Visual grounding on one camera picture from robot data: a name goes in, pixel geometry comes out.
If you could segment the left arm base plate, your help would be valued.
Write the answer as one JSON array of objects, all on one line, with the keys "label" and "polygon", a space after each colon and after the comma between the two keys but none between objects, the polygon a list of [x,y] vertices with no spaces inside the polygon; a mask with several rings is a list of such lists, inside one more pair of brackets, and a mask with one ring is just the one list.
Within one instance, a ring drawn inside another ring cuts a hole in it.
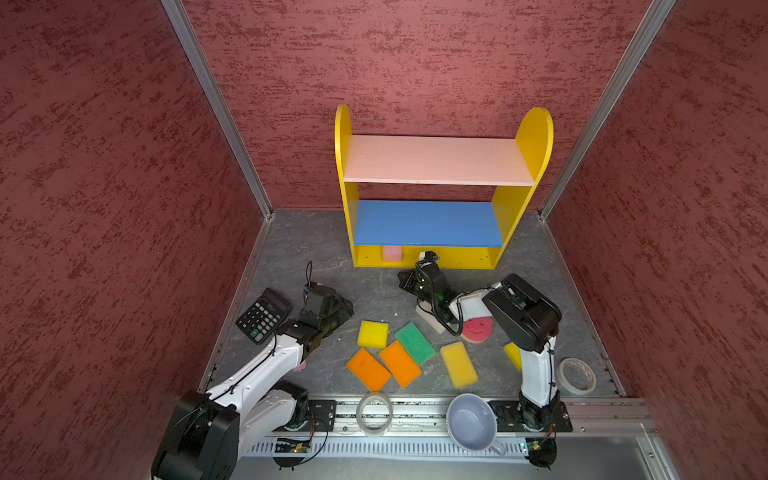
[{"label": "left arm base plate", "polygon": [[314,427],[334,427],[338,402],[336,400],[309,399],[296,403],[287,425],[279,428],[286,432],[311,432]]}]

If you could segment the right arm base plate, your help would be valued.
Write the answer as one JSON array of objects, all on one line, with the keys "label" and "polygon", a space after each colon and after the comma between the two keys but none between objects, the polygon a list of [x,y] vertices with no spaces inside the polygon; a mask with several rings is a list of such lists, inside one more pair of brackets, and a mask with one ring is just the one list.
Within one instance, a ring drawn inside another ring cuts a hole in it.
[{"label": "right arm base plate", "polygon": [[[491,400],[489,405],[497,418],[497,427],[499,433],[521,433],[521,434],[545,434],[549,431],[549,426],[541,430],[528,427],[524,423],[523,409],[519,406],[518,400]],[[564,402],[560,401],[555,407],[552,423],[554,433],[572,433],[574,431]]]}]

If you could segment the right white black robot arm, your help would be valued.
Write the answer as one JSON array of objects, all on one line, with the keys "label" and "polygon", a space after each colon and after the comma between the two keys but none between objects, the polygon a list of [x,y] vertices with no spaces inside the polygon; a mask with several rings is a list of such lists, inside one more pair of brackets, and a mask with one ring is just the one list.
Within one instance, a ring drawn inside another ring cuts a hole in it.
[{"label": "right white black robot arm", "polygon": [[399,288],[417,299],[417,307],[454,336],[467,334],[471,315],[489,317],[520,352],[522,383],[519,418],[526,429],[554,425],[560,406],[554,347],[560,309],[517,274],[470,293],[452,289],[435,260],[421,260],[398,272]]}]

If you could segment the green sponge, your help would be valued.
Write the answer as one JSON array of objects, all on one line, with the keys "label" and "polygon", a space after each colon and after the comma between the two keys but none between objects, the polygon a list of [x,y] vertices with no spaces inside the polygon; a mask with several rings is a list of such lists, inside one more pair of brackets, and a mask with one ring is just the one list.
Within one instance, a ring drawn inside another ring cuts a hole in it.
[{"label": "green sponge", "polygon": [[423,365],[436,353],[431,343],[412,322],[396,331],[395,338],[418,366]]}]

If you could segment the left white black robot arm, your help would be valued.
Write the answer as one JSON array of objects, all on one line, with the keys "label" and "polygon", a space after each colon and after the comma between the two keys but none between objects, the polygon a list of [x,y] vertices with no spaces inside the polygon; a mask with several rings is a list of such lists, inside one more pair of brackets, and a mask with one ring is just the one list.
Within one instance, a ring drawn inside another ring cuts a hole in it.
[{"label": "left white black robot arm", "polygon": [[238,329],[262,346],[244,367],[210,390],[190,391],[176,404],[151,467],[154,479],[228,479],[247,446],[276,429],[330,429],[308,391],[286,380],[323,339],[353,317],[351,301],[308,281],[297,319],[271,288],[244,312]]}]

